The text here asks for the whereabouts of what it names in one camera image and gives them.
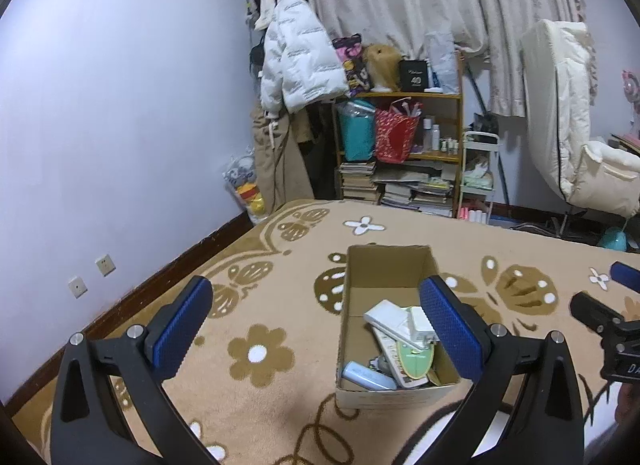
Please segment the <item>person right hand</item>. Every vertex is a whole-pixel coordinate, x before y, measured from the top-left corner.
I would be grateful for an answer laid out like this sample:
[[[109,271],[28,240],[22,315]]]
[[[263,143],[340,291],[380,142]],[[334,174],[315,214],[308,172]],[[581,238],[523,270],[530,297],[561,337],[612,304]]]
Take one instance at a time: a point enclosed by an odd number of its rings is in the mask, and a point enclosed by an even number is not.
[[[630,435],[639,433],[639,396],[640,385],[623,384],[617,397],[615,422]]]

